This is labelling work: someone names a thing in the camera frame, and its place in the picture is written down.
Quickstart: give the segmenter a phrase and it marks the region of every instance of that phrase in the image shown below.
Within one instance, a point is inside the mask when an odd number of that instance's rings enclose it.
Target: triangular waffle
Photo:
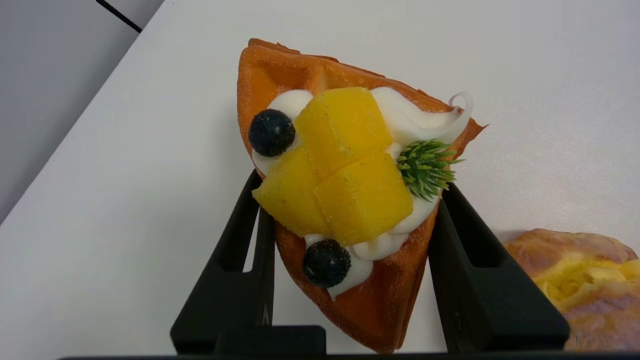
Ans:
[[[314,95],[331,88],[389,86],[423,111],[443,112],[452,108],[420,90],[382,75],[339,63],[327,56],[300,54],[280,44],[251,39],[240,57],[237,82],[238,123],[244,145],[254,115],[267,108],[282,92],[305,89]],[[482,131],[473,119],[456,139],[452,150],[462,154],[465,146]],[[434,211],[411,233],[401,250],[375,261],[371,276],[333,301],[325,289],[311,285],[303,274],[305,241],[276,225],[276,242],[282,261],[294,282],[337,327],[363,345],[380,353],[400,348],[420,288],[427,247],[435,220]]]

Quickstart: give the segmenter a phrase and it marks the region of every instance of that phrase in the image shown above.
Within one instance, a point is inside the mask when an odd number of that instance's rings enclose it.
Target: fruit topping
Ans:
[[[283,154],[253,197],[272,217],[298,236],[330,234],[314,189],[319,180],[304,147]]]
[[[321,180],[392,143],[376,100],[365,88],[336,88],[315,96],[296,118]]]
[[[262,156],[282,154],[293,143],[296,130],[291,119],[282,111],[266,109],[253,117],[249,128],[249,142],[253,150]]]
[[[452,160],[456,152],[447,151],[450,146],[438,140],[420,140],[404,147],[397,167],[412,194],[432,201],[440,197],[441,189],[449,189],[447,183],[455,180],[449,165],[462,161]]]
[[[318,185],[316,197],[342,246],[375,239],[413,210],[400,171],[384,151],[338,170]]]
[[[351,258],[337,241],[323,240],[307,249],[302,267],[309,282],[327,289],[340,284],[347,276]]]

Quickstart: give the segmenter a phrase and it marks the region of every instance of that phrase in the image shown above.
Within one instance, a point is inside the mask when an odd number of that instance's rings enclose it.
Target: blueberry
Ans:
[[[249,128],[249,141],[253,150],[272,158],[285,152],[293,143],[296,130],[282,111],[267,109],[253,117]]]
[[[350,267],[349,252],[335,240],[311,245],[302,260],[302,269],[309,282],[325,289],[340,284]]]

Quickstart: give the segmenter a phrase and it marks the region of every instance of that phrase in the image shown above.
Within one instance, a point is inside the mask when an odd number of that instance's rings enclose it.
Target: whipped cream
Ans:
[[[464,98],[465,109],[454,107],[446,113],[422,111],[389,87],[375,88],[371,90],[371,94],[378,103],[394,140],[402,146],[417,140],[432,139],[452,143],[465,130],[474,107],[473,98],[466,92],[459,92],[449,99],[449,105],[453,106],[455,98]]]
[[[294,126],[296,125],[296,117],[300,115],[302,109],[307,106],[308,102],[313,98],[313,94],[306,90],[289,90],[285,91],[282,94],[276,96],[271,104],[267,106],[267,109],[282,111],[284,115],[287,115],[291,121],[293,121]],[[289,146],[287,151],[291,151],[300,146],[300,137],[296,133],[296,137],[293,140],[293,143]],[[269,169],[279,156],[275,156],[273,158],[268,158],[267,156],[262,156],[255,152],[255,150],[251,150],[251,159],[255,164],[255,167],[260,170],[265,176],[269,173]]]
[[[464,110],[456,106],[452,111],[445,113],[422,111],[402,94],[389,87],[375,88],[371,93],[394,138],[394,143],[386,152],[396,162],[402,149],[417,140],[438,139],[444,143],[455,141],[465,130],[474,106],[473,98],[466,92],[457,93],[449,99],[449,105],[453,106],[453,101],[457,97],[462,97],[465,100]],[[289,90],[273,99],[268,108],[282,111],[293,120],[295,125],[295,119],[311,98],[313,95],[306,90]],[[296,135],[287,151],[299,146],[300,139]],[[252,151],[253,163],[265,175],[278,158],[279,156],[267,158]],[[393,229],[371,241],[346,247],[351,258],[351,267],[340,284],[327,289],[333,300],[341,293],[366,281],[373,270],[373,261],[384,259],[400,250],[409,234],[429,217],[438,204],[438,199],[426,201],[413,195],[412,201],[412,213],[396,224]],[[322,234],[305,236],[307,248],[325,239],[327,237]]]

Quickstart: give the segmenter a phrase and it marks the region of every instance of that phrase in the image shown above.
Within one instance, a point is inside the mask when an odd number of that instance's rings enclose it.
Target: white table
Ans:
[[[458,186],[501,240],[593,231],[640,250],[639,2],[165,1],[0,227],[0,354],[171,354],[169,329],[252,169],[250,37],[466,90],[491,126]],[[428,274],[402,351],[442,351]],[[368,352],[276,265],[277,324]]]

